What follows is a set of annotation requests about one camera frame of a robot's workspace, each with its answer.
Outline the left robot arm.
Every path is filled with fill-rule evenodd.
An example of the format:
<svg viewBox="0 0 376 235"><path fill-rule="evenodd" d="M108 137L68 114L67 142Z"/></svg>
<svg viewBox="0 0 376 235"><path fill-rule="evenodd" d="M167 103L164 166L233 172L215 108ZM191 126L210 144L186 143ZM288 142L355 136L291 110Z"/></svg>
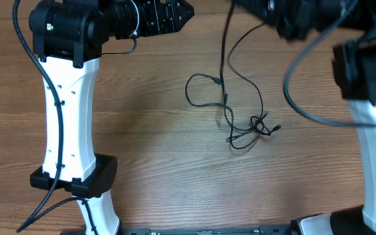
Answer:
<svg viewBox="0 0 376 235"><path fill-rule="evenodd" d="M195 10L184 0L41 1L29 16L33 51L44 71L46 155L33 187L64 189L79 203L86 234L119 234L111 188L118 162L94 152L92 109L102 46L180 31Z"/></svg>

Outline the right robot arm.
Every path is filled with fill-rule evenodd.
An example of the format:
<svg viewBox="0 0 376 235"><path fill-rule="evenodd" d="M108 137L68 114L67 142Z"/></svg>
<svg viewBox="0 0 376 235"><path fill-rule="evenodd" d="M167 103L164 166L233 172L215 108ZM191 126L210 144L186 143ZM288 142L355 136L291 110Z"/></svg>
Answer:
<svg viewBox="0 0 376 235"><path fill-rule="evenodd" d="M240 5L277 30L287 41L319 36L293 60L283 79L283 94L301 116L325 125L357 131L365 199L361 206L294 219L282 234L376 234L376 1L241 1ZM292 99L289 84L304 57L335 29L362 32L333 48L334 80L347 101L352 121L334 121L304 111Z"/></svg>

